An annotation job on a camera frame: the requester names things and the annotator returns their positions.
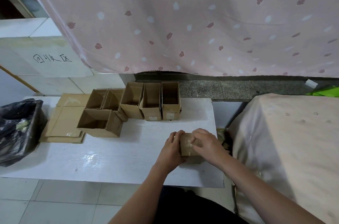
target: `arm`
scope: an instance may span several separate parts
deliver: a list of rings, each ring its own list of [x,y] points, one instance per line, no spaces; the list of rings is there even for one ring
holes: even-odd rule
[[[202,147],[193,145],[193,149],[233,180],[266,224],[324,224],[252,174],[241,162],[226,152],[213,134],[204,129],[197,129],[192,133],[191,143],[196,139],[202,142]]]
[[[172,132],[145,181],[108,224],[152,223],[157,211],[162,186],[167,175],[184,162],[179,153],[179,140],[184,131]]]

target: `person's right hand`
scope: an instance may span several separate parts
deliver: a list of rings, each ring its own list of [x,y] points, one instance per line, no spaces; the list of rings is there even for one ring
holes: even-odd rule
[[[192,145],[193,149],[210,164],[220,168],[221,160],[225,158],[227,152],[218,139],[202,128],[198,128],[192,132],[191,144],[193,144],[196,139],[201,141],[202,147]]]

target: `hand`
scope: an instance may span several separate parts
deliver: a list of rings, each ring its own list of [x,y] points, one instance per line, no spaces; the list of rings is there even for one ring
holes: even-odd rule
[[[202,147],[192,145],[193,149],[210,164],[220,169],[221,161],[227,152],[218,139],[202,128],[198,128],[192,132],[191,144],[193,144],[196,139],[201,141]]]
[[[179,164],[185,162],[185,159],[181,158],[179,153],[180,136],[184,133],[183,130],[180,130],[178,132],[172,132],[169,135],[154,164],[158,166],[161,171],[164,171],[166,175],[179,166]]]

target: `table top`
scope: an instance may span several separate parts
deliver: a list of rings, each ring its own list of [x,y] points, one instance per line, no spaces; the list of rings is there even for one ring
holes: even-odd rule
[[[27,98],[43,100],[49,118],[60,97]],[[171,132],[203,128],[217,135],[210,98],[181,98],[181,107],[177,121],[129,119],[119,138],[86,134],[83,144],[40,143],[21,161],[0,167],[0,177],[141,184]],[[164,184],[224,187],[223,173],[207,162],[180,165]]]

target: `person's left hand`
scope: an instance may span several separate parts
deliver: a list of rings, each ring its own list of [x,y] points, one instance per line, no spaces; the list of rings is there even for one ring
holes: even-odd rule
[[[179,164],[185,162],[185,159],[181,158],[179,153],[180,136],[184,133],[183,130],[172,132],[155,162],[155,165],[164,171],[166,175],[179,166]]]

